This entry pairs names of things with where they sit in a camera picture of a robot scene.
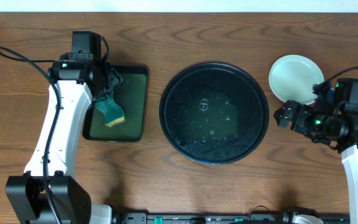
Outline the green yellow sponge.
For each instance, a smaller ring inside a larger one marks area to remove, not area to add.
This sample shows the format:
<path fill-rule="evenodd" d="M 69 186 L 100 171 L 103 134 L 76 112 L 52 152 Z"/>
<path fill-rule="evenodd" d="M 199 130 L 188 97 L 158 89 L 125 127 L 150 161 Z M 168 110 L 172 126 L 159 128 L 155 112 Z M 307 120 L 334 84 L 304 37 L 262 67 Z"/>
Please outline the green yellow sponge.
<path fill-rule="evenodd" d="M 104 115 L 104 124 L 107 127 L 114 126 L 125 121 L 124 110 L 114 100 L 114 92 L 110 92 L 102 100 L 98 100 L 95 106 Z"/>

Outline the green plate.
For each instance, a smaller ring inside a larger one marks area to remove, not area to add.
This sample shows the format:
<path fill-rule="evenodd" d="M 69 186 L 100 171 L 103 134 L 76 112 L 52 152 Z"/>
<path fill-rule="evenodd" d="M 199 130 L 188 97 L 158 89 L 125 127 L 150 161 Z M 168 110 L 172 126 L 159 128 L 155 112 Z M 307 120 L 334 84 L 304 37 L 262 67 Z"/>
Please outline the green plate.
<path fill-rule="evenodd" d="M 313 86 L 324 82 L 324 76 L 312 60 L 301 55 L 286 55 L 272 65 L 268 82 L 282 102 L 293 100 L 310 105 L 317 98 Z"/>

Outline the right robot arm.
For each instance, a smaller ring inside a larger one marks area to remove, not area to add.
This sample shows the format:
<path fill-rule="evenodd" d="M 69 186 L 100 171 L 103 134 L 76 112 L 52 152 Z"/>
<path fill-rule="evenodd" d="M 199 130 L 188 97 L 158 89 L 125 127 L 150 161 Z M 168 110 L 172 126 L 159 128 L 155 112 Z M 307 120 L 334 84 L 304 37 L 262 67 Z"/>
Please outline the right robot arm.
<path fill-rule="evenodd" d="M 324 114 L 313 107 L 288 100 L 274 112 L 280 128 L 288 126 L 316 144 L 324 144 L 341 155 L 349 192 L 350 222 L 358 223 L 358 115 Z"/>

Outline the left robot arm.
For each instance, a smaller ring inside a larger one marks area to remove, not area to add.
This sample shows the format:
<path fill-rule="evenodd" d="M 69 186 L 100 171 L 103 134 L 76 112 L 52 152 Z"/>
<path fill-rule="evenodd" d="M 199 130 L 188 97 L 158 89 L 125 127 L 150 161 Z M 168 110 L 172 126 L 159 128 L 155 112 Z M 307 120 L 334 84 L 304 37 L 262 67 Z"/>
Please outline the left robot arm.
<path fill-rule="evenodd" d="M 75 180 L 76 152 L 88 108 L 122 81 L 108 62 L 57 60 L 49 68 L 49 100 L 35 151 L 6 195 L 20 223 L 114 223 L 109 205 L 94 204 Z"/>

